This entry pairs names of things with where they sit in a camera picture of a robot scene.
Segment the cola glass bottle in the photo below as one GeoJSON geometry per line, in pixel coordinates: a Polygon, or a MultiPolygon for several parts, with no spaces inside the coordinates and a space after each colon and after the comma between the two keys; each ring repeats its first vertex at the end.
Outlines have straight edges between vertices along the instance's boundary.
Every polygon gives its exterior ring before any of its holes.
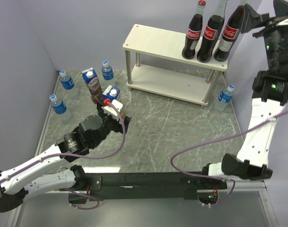
{"type": "Polygon", "coordinates": [[[211,59],[213,49],[224,25],[226,5],[227,0],[220,0],[216,10],[208,20],[197,54],[197,60],[202,63],[209,62],[211,59]]]}
{"type": "Polygon", "coordinates": [[[230,51],[236,42],[242,28],[244,19],[244,6],[248,0],[242,0],[233,14],[228,19],[228,22],[222,33],[219,45],[215,51],[214,59],[219,62],[224,62],[228,59],[230,51]]]}
{"type": "Polygon", "coordinates": [[[193,18],[191,19],[188,30],[186,32],[185,44],[182,50],[182,56],[185,59],[193,59],[195,56],[195,48],[201,36],[203,24],[203,12],[206,6],[206,1],[198,1],[198,5],[193,18]]]}

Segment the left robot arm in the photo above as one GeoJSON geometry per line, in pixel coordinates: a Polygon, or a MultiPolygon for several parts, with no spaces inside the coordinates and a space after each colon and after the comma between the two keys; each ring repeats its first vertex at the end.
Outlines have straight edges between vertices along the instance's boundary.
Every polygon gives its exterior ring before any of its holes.
{"type": "Polygon", "coordinates": [[[99,103],[98,115],[88,116],[46,151],[17,167],[0,171],[0,213],[13,210],[41,193],[87,188],[89,179],[82,166],[74,165],[57,174],[47,171],[78,158],[92,159],[89,151],[112,131],[126,135],[131,119],[123,114],[123,109],[118,100],[99,103]]]}

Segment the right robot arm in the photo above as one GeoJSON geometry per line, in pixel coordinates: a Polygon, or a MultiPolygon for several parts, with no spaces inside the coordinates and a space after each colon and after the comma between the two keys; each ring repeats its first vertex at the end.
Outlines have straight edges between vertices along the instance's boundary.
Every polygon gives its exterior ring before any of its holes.
{"type": "Polygon", "coordinates": [[[273,1],[275,16],[257,13],[249,4],[244,7],[242,33],[262,30],[253,37],[263,37],[268,70],[259,71],[252,89],[252,115],[244,143],[237,155],[225,154],[217,164],[207,164],[200,177],[202,187],[212,188],[216,177],[228,175],[243,180],[272,177],[268,155],[277,119],[284,115],[288,102],[288,1],[273,1]]]}

